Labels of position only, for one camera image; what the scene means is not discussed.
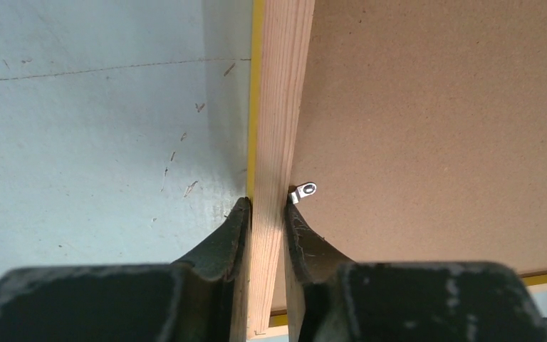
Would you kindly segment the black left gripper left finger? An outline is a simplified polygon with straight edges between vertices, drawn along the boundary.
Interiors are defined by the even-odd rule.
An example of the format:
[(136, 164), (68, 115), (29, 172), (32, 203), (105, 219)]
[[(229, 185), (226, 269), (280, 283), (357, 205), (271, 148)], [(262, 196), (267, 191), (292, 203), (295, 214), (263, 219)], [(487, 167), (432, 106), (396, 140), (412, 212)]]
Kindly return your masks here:
[(42, 266), (0, 278), (0, 341), (245, 341), (251, 202), (169, 264)]

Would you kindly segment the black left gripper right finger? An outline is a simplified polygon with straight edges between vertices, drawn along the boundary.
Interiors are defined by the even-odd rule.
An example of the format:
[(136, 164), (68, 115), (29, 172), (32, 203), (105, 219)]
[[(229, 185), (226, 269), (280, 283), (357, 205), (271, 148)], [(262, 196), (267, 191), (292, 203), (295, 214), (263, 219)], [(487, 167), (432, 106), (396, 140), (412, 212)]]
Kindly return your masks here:
[(292, 341), (547, 341), (518, 275), (486, 261), (356, 262), (284, 209)]

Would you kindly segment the brown cardboard backing board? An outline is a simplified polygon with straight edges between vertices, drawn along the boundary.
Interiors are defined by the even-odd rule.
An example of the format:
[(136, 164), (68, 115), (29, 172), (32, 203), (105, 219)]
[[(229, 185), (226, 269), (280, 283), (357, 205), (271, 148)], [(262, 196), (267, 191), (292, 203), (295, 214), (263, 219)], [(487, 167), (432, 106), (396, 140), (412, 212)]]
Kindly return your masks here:
[(547, 270), (547, 1), (317, 1), (291, 180), (356, 261)]

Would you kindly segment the orange wooden picture frame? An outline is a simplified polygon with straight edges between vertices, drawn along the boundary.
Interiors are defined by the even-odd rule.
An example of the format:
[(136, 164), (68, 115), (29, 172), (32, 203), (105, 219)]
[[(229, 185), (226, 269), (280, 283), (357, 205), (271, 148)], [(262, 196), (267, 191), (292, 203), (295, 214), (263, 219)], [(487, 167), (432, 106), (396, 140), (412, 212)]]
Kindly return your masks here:
[[(253, 202), (247, 327), (251, 338), (271, 330), (270, 314), (280, 304), (275, 283), (286, 283), (284, 209), (292, 203), (288, 198), (292, 186), (306, 183), (295, 184), (291, 176), (316, 2), (257, 1), (254, 8), (248, 166), (248, 192)], [(295, 204), (298, 211), (308, 197)], [(518, 275), (532, 299), (536, 287), (547, 290), (547, 270), (522, 274), (503, 265)]]

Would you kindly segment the small metal retaining clip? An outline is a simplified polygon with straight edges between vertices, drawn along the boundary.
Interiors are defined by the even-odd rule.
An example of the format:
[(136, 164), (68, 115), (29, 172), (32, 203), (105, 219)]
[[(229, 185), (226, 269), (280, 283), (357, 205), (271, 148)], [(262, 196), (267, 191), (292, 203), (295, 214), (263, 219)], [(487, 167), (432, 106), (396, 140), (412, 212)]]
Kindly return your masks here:
[(298, 204), (303, 198), (315, 194), (316, 191), (316, 183), (306, 182), (301, 185), (292, 186), (288, 198), (293, 204)]

